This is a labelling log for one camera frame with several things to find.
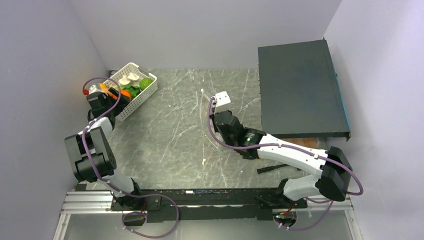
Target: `wire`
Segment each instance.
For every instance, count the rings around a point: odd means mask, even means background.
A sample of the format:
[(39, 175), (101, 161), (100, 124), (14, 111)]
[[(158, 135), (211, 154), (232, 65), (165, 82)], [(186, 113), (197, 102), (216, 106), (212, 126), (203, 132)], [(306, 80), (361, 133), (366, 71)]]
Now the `wire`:
[(177, 204), (175, 203), (175, 201), (173, 201), (170, 197), (168, 197), (168, 196), (165, 196), (165, 195), (162, 195), (162, 194), (147, 194), (147, 195), (134, 195), (134, 194), (131, 194), (130, 192), (126, 192), (126, 191), (122, 191), (121, 189), (119, 189), (117, 186), (115, 186), (115, 185), (113, 185), (109, 180), (107, 180), (107, 179), (104, 179), (104, 178), (102, 178), (102, 176), (100, 175), (100, 173), (99, 173), (99, 170), (97, 169), (97, 167), (96, 167), (96, 164), (94, 163), (94, 161), (93, 161), (93, 157), (92, 157), (92, 155), (91, 155), (91, 153), (90, 153), (90, 149), (89, 149), (89, 147), (88, 147), (88, 145), (87, 145), (87, 141), (86, 141), (86, 133), (88, 132), (88, 130), (90, 129), (90, 127), (98, 120), (98, 119), (101, 119), (101, 118), (103, 118), (104, 116), (106, 116), (108, 113), (110, 113), (117, 105), (118, 105), (118, 103), (119, 103), (119, 101), (121, 100), (121, 87), (119, 86), (119, 84), (115, 81), (115, 80), (113, 80), (112, 78), (109, 78), (109, 77), (94, 77), (94, 78), (91, 78), (91, 79), (89, 79), (88, 81), (86, 81), (85, 83), (84, 83), (84, 85), (82, 86), (82, 91), (84, 91), (85, 89), (86, 89), (86, 85), (89, 83), (89, 82), (91, 82), (91, 81), (93, 81), (93, 80), (98, 80), (98, 79), (103, 79), (103, 80), (109, 80), (109, 81), (111, 81), (112, 83), (114, 83), (114, 84), (116, 84), (117, 85), (117, 87), (118, 87), (118, 98), (117, 98), (117, 100), (116, 100), (116, 102), (115, 102), (115, 104), (111, 107), (111, 108), (109, 108), (107, 111), (105, 111), (104, 113), (102, 113), (99, 117), (97, 117), (97, 118), (95, 118), (95, 119), (93, 119), (92, 121), (90, 121), (90, 122), (88, 122), (88, 126), (86, 126), (85, 128), (84, 128), (84, 130), (82, 131), (82, 136), (81, 136), (81, 138), (82, 138), (82, 145), (84, 146), (84, 150), (85, 150), (85, 153), (87, 154), (87, 157), (88, 157), (88, 160), (89, 160), (89, 162), (90, 162), (90, 164), (91, 164), (91, 167), (93, 168), (93, 170), (94, 170), (94, 174), (96, 175), (96, 177), (97, 177), (97, 179), (98, 180), (100, 180), (100, 181), (102, 181), (102, 182), (105, 182), (111, 189), (113, 189), (113, 190), (115, 190), (115, 191), (117, 191), (117, 192), (119, 192), (119, 193), (123, 193), (123, 194), (125, 194), (125, 195), (127, 195), (127, 196), (130, 196), (130, 197), (133, 197), (133, 198), (139, 198), (139, 199), (143, 199), (143, 198), (148, 198), (148, 197), (162, 197), (162, 198), (165, 198), (165, 199), (167, 199), (167, 200), (169, 200), (171, 203), (172, 203), (172, 205), (175, 207), (175, 210), (176, 210), (176, 220), (175, 220), (175, 224), (171, 227), (171, 229), (169, 230), (169, 231), (167, 231), (166, 233), (164, 233), (164, 234), (162, 234), (162, 235), (158, 235), (158, 236), (150, 236), (150, 235), (145, 235), (145, 234), (143, 234), (143, 233), (140, 233), (140, 232), (138, 232), (138, 231), (135, 231), (135, 230), (133, 230), (133, 229), (130, 229), (129, 227), (127, 227), (126, 225), (125, 225), (125, 222), (124, 222), (124, 220), (125, 220), (125, 218), (127, 217), (127, 216), (129, 216), (129, 215), (136, 215), (136, 214), (138, 214), (138, 215), (142, 215), (142, 216), (144, 216), (145, 214), (144, 213), (141, 213), (141, 212), (130, 212), (130, 213), (128, 213), (128, 214), (125, 214), (124, 216), (123, 216), (123, 218), (122, 218), (122, 225), (123, 225), (123, 228), (124, 229), (126, 229), (126, 230), (128, 230), (128, 231), (130, 231), (131, 233), (134, 233), (134, 234), (137, 234), (137, 235), (139, 235), (139, 236), (142, 236), (142, 237), (145, 237), (145, 238), (149, 238), (149, 239), (160, 239), (160, 238), (162, 238), (162, 237), (165, 237), (165, 236), (167, 236), (167, 235), (169, 235), (176, 227), (177, 227), (177, 224), (178, 224), (178, 220), (180, 219), (180, 211), (178, 210), (178, 206), (177, 206)]
[(145, 210), (145, 207), (146, 207), (146, 201), (144, 201), (144, 203), (143, 203), (143, 207), (141, 208), (141, 212), (143, 212)]
[[(300, 152), (302, 152), (304, 154), (307, 154), (309, 156), (314, 156), (315, 155), (314, 153), (309, 152), (309, 151), (307, 151), (307, 150), (305, 150), (303, 148), (300, 148), (300, 147), (297, 147), (297, 146), (293, 146), (293, 145), (288, 145), (288, 144), (263, 143), (263, 144), (256, 144), (256, 145), (251, 145), (251, 146), (230, 146), (228, 144), (225, 144), (224, 142), (220, 141), (217, 138), (217, 136), (215, 135), (215, 133), (212, 131), (212, 128), (211, 128), (211, 122), (210, 122), (211, 121), (211, 117), (209, 116), (209, 113), (211, 112), (212, 103), (214, 102), (214, 100), (215, 100), (215, 97), (214, 96), (210, 98), (209, 105), (208, 105), (208, 108), (207, 108), (207, 128), (209, 129), (209, 133), (210, 133), (210, 135), (212, 135), (212, 138), (215, 139), (215, 141), (217, 141), (220, 145), (222, 145), (224, 147), (227, 147), (227, 148), (230, 148), (230, 149), (234, 149), (234, 150), (246, 150), (246, 149), (256, 149), (256, 148), (269, 147), (269, 146), (275, 146), (275, 147), (280, 147), (281, 146), (282, 148), (289, 148), (289, 149), (294, 149), (294, 150), (300, 151)], [(321, 159), (321, 160), (330, 162), (332, 164), (335, 164), (335, 165), (341, 167), (343, 170), (345, 170), (346, 172), (348, 172), (352, 176), (352, 178), (355, 180), (356, 184), (359, 187), (359, 192), (350, 192), (350, 191), (348, 191), (347, 192), (348, 194), (359, 196), (359, 195), (362, 195), (364, 193), (364, 188), (362, 187), (362, 184), (359, 181), (358, 177), (347, 166), (341, 164), (338, 161), (335, 161), (333, 159), (330, 159), (328, 157), (324, 157), (324, 156), (318, 155), (318, 158)]]
[(276, 218), (274, 218), (274, 222), (277, 224), (278, 228), (281, 228), (281, 226), (284, 226), (285, 224), (289, 224), (287, 227), (291, 227), (296, 223), (296, 219), (276, 216)]
[(274, 207), (276, 207), (276, 206), (279, 206), (280, 204), (274, 204), (274, 203), (271, 203), (271, 202), (269, 202), (269, 201), (267, 201), (267, 200), (265, 200), (265, 199), (263, 199), (263, 198), (260, 198), (260, 197), (258, 197), (258, 196), (255, 196), (254, 197), (254, 199), (255, 200), (258, 200), (259, 202), (262, 202), (262, 203), (264, 203), (264, 204), (267, 204), (267, 205), (269, 205), (269, 206), (274, 206)]
[(316, 200), (311, 199), (309, 197), (306, 197), (306, 199), (313, 202), (313, 203), (316, 203), (316, 204), (325, 204), (325, 203), (331, 202), (331, 199), (327, 199), (327, 200), (324, 200), (324, 201), (316, 201)]
[(295, 206), (294, 203), (291, 204), (290, 208), (287, 211), (283, 211), (280, 214), (281, 215), (287, 215), (288, 213), (290, 213), (290, 211), (293, 209), (293, 207)]
[(283, 227), (283, 228), (285, 228), (285, 229), (287, 229), (289, 231), (306, 231), (306, 230), (312, 229), (312, 228), (316, 227), (318, 224), (320, 224), (321, 221), (327, 216), (327, 214), (330, 211), (331, 206), (333, 205), (333, 202), (334, 201), (331, 201), (330, 202), (330, 204), (328, 205), (328, 207), (325, 210), (325, 212), (321, 215), (321, 217), (314, 224), (312, 224), (310, 226), (302, 227), (302, 228), (291, 228), (291, 227), (286, 227), (286, 226), (282, 225), (281, 227)]

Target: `plastic vegetable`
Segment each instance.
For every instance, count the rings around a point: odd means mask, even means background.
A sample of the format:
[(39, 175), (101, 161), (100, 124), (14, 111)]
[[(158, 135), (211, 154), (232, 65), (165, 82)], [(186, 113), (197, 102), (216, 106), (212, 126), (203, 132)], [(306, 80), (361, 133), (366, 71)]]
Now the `plastic vegetable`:
[(132, 98), (137, 97), (137, 95), (139, 95), (142, 92), (138, 86), (126, 87), (123, 90), (128, 91), (128, 93), (131, 95)]
[(125, 85), (130, 84), (130, 83), (131, 83), (131, 80), (129, 80), (129, 79), (127, 78), (127, 75), (126, 75), (126, 74), (124, 74), (124, 75), (122, 76), (122, 78), (118, 80), (118, 82), (119, 82), (119, 84), (122, 84), (122, 85), (124, 85), (124, 86), (125, 86)]
[(139, 76), (139, 75), (136, 75), (136, 74), (134, 74), (134, 73), (132, 73), (132, 72), (130, 72), (130, 73), (128, 74), (128, 79), (129, 79), (129, 80), (131, 80), (131, 81), (137, 81), (139, 78), (140, 78), (140, 76)]
[(133, 99), (133, 96), (131, 96), (131, 93), (129, 93), (127, 90), (121, 90), (120, 93), (124, 96), (129, 97), (130, 101)]
[(145, 90), (152, 82), (150, 78), (143, 78), (143, 80), (140, 81), (141, 90)]

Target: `green vegetable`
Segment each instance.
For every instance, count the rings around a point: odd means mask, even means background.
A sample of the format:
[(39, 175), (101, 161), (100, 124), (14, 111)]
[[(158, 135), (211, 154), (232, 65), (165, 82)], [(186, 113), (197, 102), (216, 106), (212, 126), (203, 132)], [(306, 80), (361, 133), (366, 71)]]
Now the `green vegetable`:
[(143, 80), (140, 81), (141, 90), (145, 90), (152, 82), (150, 78), (143, 78)]
[(132, 99), (137, 97), (137, 95), (142, 92), (142, 90), (138, 86), (125, 87), (123, 88), (123, 90), (129, 92), (129, 94), (131, 94)]
[[(122, 84), (119, 85), (119, 88), (122, 89), (122, 90), (125, 89), (125, 87), (129, 87), (129, 86), (124, 86)], [(118, 86), (116, 84), (113, 85), (113, 88), (118, 90)]]

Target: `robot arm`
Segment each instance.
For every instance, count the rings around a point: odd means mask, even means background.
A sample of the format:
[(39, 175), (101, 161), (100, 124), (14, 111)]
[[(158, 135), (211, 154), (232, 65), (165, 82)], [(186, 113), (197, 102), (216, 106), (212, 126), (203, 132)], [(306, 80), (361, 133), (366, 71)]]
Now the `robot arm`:
[[(88, 112), (89, 121), (92, 120), (92, 117), (97, 118), (110, 109), (117, 100), (118, 92), (115, 89), (109, 88), (107, 90), (108, 94), (106, 94), (104, 90), (99, 89), (100, 86), (98, 86), (98, 84), (92, 85), (86, 97), (91, 106), (91, 110)], [(138, 184), (132, 178), (123, 175), (121, 171), (117, 169), (115, 156), (106, 139), (106, 136), (112, 132), (115, 127), (115, 116), (121, 113), (128, 102), (128, 99), (121, 98), (119, 104), (113, 111), (104, 117), (96, 119), (95, 123), (87, 130), (85, 140), (100, 176), (121, 191), (133, 195), (140, 195), (141, 191)], [(104, 185), (113, 192), (114, 200), (119, 204), (130, 209), (140, 209), (143, 201), (126, 196), (124, 193), (111, 188), (108, 183), (97, 178), (84, 149), (82, 134), (83, 131), (80, 131), (75, 135), (65, 138), (65, 147), (75, 178), (79, 182), (97, 182)]]
[(221, 134), (225, 144), (232, 147), (248, 147), (263, 144), (250, 149), (236, 149), (246, 159), (270, 159), (304, 170), (310, 175), (298, 179), (283, 179), (277, 193), (289, 201), (304, 197), (323, 195), (334, 201), (344, 201), (350, 182), (350, 174), (341, 167), (323, 160), (332, 159), (352, 170), (343, 152), (336, 147), (329, 151), (299, 146), (266, 134), (264, 131), (244, 127), (231, 112), (231, 100), (226, 91), (217, 93), (212, 104), (210, 118), (215, 132)]

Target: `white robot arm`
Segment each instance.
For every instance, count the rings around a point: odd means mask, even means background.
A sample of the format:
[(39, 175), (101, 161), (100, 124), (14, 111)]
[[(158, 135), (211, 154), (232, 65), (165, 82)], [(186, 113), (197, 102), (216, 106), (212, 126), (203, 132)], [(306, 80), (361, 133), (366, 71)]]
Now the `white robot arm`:
[(352, 168), (339, 148), (332, 147), (329, 151), (308, 148), (283, 141), (261, 130), (244, 127), (233, 116), (231, 100), (226, 91), (217, 93), (209, 108), (208, 117), (212, 120), (214, 131), (221, 134), (225, 143), (216, 138), (211, 128), (209, 130), (220, 144), (234, 149), (244, 158), (275, 160), (310, 174), (281, 181), (277, 192), (289, 201), (316, 195), (334, 201), (345, 200), (351, 175), (344, 168), (350, 171)]

